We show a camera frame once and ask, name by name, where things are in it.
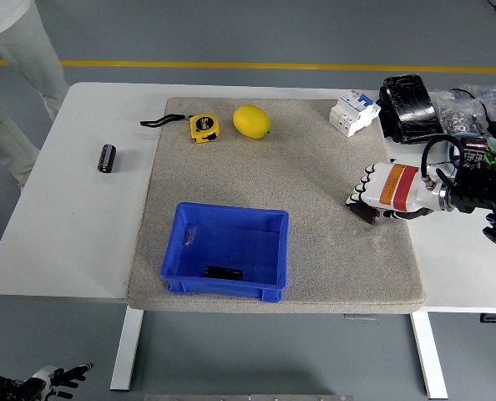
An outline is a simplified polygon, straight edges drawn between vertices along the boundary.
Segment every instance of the yellow tape measure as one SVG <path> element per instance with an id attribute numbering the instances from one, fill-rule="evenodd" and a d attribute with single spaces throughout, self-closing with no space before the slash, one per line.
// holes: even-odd
<path id="1" fill-rule="evenodd" d="M 213 114 L 190 117 L 190 136 L 197 144 L 215 140 L 220 133 L 218 119 Z"/>

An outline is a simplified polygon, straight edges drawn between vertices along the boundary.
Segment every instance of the red stripe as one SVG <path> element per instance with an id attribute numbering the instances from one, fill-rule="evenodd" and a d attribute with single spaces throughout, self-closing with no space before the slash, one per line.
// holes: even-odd
<path id="1" fill-rule="evenodd" d="M 410 165 L 407 165 L 402 172 L 402 176 L 400 177 L 400 181 L 398 182 L 397 192 L 395 193 L 395 197 L 392 202 L 392 205 L 398 211 L 407 211 L 406 199 L 407 195 L 409 194 L 409 190 L 412 187 L 413 178 L 415 178 L 417 171 L 417 167 L 411 167 Z"/>

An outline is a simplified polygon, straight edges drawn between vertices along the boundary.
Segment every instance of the black wrist strap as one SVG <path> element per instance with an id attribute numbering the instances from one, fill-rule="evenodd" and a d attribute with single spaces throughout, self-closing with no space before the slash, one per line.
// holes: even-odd
<path id="1" fill-rule="evenodd" d="M 190 117 L 193 116 L 183 114 L 168 114 L 165 117 L 157 119 L 156 121 L 140 121 L 140 125 L 142 125 L 143 127 L 157 128 L 168 124 L 170 121 L 180 121 L 182 119 L 189 119 Z"/>

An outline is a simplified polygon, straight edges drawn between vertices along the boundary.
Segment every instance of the table leg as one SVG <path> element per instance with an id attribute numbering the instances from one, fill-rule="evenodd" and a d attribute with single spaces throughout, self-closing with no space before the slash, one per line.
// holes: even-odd
<path id="1" fill-rule="evenodd" d="M 129 390 L 143 315 L 144 311 L 139 309 L 127 307 L 125 310 L 124 326 L 122 327 L 118 353 L 114 363 L 111 390 Z"/>
<path id="2" fill-rule="evenodd" d="M 428 312 L 414 312 L 411 319 L 428 398 L 448 399 Z"/>

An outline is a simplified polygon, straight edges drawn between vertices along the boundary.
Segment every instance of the person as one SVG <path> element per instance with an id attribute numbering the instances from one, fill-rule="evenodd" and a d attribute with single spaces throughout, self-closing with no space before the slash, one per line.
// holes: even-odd
<path id="1" fill-rule="evenodd" d="M 0 0 L 0 55 L 43 97 L 54 120 L 69 86 L 33 0 Z M 0 161 L 20 189 L 38 154 L 39 149 L 10 119 L 0 99 Z"/>

